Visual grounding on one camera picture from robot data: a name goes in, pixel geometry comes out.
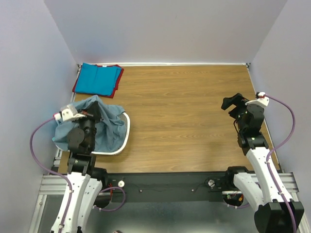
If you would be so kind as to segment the grey-blue t shirt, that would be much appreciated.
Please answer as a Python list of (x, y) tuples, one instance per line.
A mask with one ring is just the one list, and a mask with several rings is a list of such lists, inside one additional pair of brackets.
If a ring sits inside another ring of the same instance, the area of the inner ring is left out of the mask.
[(98, 101), (100, 110), (101, 110), (101, 115), (102, 115), (102, 120), (105, 124), (108, 125), (109, 131), (113, 131), (112, 129), (112, 124), (110, 123), (110, 120), (116, 120), (117, 116), (125, 112), (124, 108), (119, 106), (119, 105), (107, 105), (105, 104), (102, 99), (97, 96), (91, 96), (87, 99), (73, 102), (72, 105), (78, 110), (83, 110), (88, 108), (94, 101)]

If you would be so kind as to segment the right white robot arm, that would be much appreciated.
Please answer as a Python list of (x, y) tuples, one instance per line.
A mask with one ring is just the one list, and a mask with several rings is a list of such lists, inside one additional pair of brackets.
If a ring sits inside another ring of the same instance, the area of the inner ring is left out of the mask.
[(273, 97), (257, 92), (255, 100), (242, 94), (224, 98), (221, 108), (234, 105), (229, 115), (234, 118), (238, 144), (251, 163), (258, 182), (254, 182), (244, 167), (232, 166), (226, 171), (224, 186), (229, 190), (239, 189), (254, 210), (254, 222), (260, 233), (295, 233), (304, 214), (303, 204), (295, 201), (287, 191), (271, 155), (283, 146), (291, 136), (273, 149), (261, 130), (264, 109)]

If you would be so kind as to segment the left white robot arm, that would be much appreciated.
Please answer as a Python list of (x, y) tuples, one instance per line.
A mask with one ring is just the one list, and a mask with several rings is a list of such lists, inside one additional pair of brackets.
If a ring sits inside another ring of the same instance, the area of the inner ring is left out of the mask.
[(99, 192), (107, 188), (106, 170), (95, 168), (96, 124), (101, 121), (98, 102), (77, 111), (68, 105), (61, 112), (63, 121), (77, 123), (67, 134), (68, 173), (63, 200), (51, 227), (52, 233), (81, 233), (85, 229), (93, 204)]

